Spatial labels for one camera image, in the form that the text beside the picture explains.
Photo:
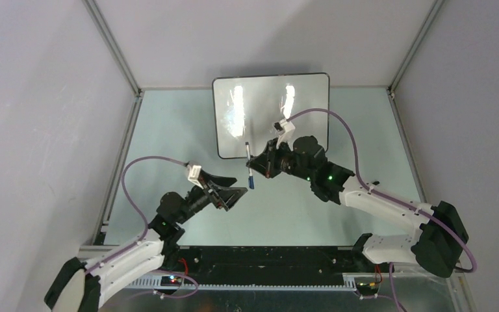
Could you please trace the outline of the white marker pen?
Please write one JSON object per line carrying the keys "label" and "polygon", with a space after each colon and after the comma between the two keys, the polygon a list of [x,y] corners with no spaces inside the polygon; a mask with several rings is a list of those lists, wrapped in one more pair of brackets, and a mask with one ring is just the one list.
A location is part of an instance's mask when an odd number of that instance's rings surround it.
{"label": "white marker pen", "polygon": [[251,149],[250,149],[250,143],[248,141],[245,142],[245,149],[246,149],[246,167],[248,168],[248,175],[252,176],[253,175],[253,170],[249,167],[249,162],[251,161]]}

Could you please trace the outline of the white whiteboard black frame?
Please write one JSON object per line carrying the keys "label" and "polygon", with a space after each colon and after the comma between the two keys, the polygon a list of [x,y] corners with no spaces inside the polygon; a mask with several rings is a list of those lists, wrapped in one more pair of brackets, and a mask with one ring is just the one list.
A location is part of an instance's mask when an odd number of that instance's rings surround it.
{"label": "white whiteboard black frame", "polygon": [[273,124],[307,109],[328,109],[330,76],[325,72],[218,77],[212,82],[217,153],[246,157],[245,144],[259,153],[275,138]]}

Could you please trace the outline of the blue marker cap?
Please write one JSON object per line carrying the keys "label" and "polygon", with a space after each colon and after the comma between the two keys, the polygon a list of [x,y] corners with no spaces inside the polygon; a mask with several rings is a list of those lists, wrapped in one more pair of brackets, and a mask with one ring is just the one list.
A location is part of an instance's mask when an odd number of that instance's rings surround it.
{"label": "blue marker cap", "polygon": [[255,182],[254,182],[254,178],[253,178],[253,174],[249,173],[248,175],[248,186],[250,189],[254,189],[255,188]]}

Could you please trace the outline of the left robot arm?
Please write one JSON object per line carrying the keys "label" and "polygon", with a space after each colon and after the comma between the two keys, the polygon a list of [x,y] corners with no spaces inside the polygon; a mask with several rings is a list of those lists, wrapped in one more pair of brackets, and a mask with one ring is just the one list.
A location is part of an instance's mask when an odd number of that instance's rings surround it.
{"label": "left robot arm", "polygon": [[248,191],[235,187],[234,177],[209,174],[194,163],[185,167],[193,187],[186,196],[166,193],[156,216],[141,233],[99,257],[73,257],[63,264],[44,296],[50,310],[97,311],[148,272],[173,270],[179,262],[177,242],[185,232],[181,224],[208,205],[228,211]]}

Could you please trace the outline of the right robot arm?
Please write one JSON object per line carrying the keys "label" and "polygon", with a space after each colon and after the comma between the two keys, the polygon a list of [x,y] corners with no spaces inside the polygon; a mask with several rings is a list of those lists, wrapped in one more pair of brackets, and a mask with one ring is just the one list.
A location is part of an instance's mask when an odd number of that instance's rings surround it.
{"label": "right robot arm", "polygon": [[270,140],[246,166],[268,179],[281,173],[304,179],[323,202],[358,209],[400,228],[401,235],[359,237],[352,263],[361,272],[383,263],[418,265],[440,278],[457,270],[469,236],[457,209],[448,202],[415,203],[381,193],[373,183],[362,184],[354,172],[329,161],[313,136],[296,139],[292,147]]}

